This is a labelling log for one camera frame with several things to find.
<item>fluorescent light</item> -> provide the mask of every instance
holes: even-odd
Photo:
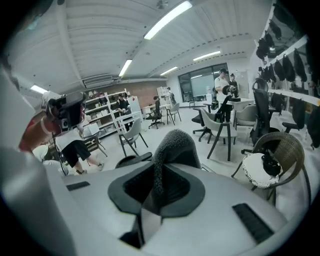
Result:
[[[170,68],[169,70],[167,70],[166,72],[163,72],[162,74],[160,74],[160,76],[164,76],[166,73],[169,73],[169,72],[171,72],[172,70],[175,70],[175,69],[177,69],[178,67],[177,66],[175,66],[175,67],[173,67],[173,68]]]
[[[144,39],[150,40],[154,37],[156,33],[159,32],[165,25],[167,25],[170,21],[172,21],[175,17],[179,16],[186,10],[190,9],[192,4],[189,1],[184,1],[183,3],[179,4],[176,8],[169,11],[162,19],[160,19],[146,35]]]
[[[122,68],[121,71],[120,71],[119,77],[122,77],[122,76],[125,74],[127,68],[128,68],[129,65],[131,64],[131,62],[132,62],[132,59],[127,59],[127,60],[126,60],[123,68]]]
[[[30,88],[32,91],[35,91],[37,93],[40,93],[40,94],[44,94],[47,92],[47,90],[45,89],[42,89],[41,87],[39,87],[38,85],[34,84],[31,88]]]
[[[191,79],[202,77],[202,74],[191,77]]]
[[[197,57],[197,58],[194,58],[193,61],[197,61],[197,60],[200,60],[202,58],[205,58],[205,57],[209,57],[209,56],[212,56],[212,55],[215,55],[215,54],[219,54],[220,51],[214,51],[214,52],[211,52],[211,53],[208,53],[206,55],[203,55],[203,56],[200,56],[200,57]]]

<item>white corrugated ceiling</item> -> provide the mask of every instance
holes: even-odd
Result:
[[[13,73],[24,88],[37,84],[56,93],[85,89],[81,79],[87,77],[117,76],[130,58],[125,79],[158,77],[216,49],[251,53],[271,8],[271,0],[192,0],[191,9],[146,40],[144,34],[182,1],[168,0],[165,9],[157,2],[65,0],[58,8],[54,0],[34,30],[9,42]]]

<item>wicker chair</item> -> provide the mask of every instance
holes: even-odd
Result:
[[[268,200],[271,195],[276,191],[277,186],[284,185],[290,181],[292,181],[300,172],[303,171],[307,190],[308,190],[308,203],[311,204],[311,188],[309,177],[307,171],[304,166],[305,160],[305,152],[301,143],[291,134],[285,132],[271,132],[262,136],[255,144],[252,153],[264,153],[269,151],[270,154],[279,162],[282,167],[282,173],[279,174],[281,177],[286,171],[288,171],[294,164],[294,170],[291,175],[283,181],[280,181],[276,184],[273,184],[268,187],[271,189],[270,195],[268,196]],[[239,164],[238,168],[231,175],[233,178],[238,172],[240,166],[242,165],[242,161]]]

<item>black office chair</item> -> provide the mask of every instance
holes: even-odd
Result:
[[[162,122],[162,115],[161,115],[161,112],[160,112],[160,101],[156,101],[155,102],[155,109],[152,110],[152,113],[148,113],[148,117],[146,118],[146,120],[152,120],[154,122],[152,122],[150,125],[149,125],[149,129],[151,126],[156,126],[156,128],[158,129],[158,125],[160,124],[163,124],[165,125],[164,122]]]
[[[270,119],[272,117],[273,111],[269,111],[269,100],[268,94],[263,89],[254,89],[253,90],[254,100],[256,104],[256,125],[250,132],[250,137],[253,145],[265,134],[279,132],[278,129],[270,127]],[[251,149],[243,149],[241,153],[245,152],[251,153]]]
[[[225,97],[221,107],[219,108],[219,110],[215,113],[215,119],[214,121],[219,121],[220,123],[223,123],[225,121],[225,112],[226,112],[226,105],[228,100],[232,97],[232,95],[228,95],[227,97]],[[199,142],[201,142],[201,138],[205,135],[205,134],[210,134],[208,142],[210,142],[211,139],[211,130],[208,129],[207,127],[205,127],[205,123],[201,114],[201,109],[199,108],[194,108],[194,110],[199,111],[199,114],[197,116],[195,116],[194,118],[191,119],[192,122],[194,123],[198,123],[201,124],[202,127],[204,127],[203,129],[199,129],[199,130],[194,130],[192,131],[193,134],[195,134],[196,132],[202,132],[200,138],[198,139]]]
[[[306,102],[302,99],[292,98],[292,118],[295,123],[283,122],[286,128],[285,133],[289,133],[291,129],[300,130],[305,127]]]

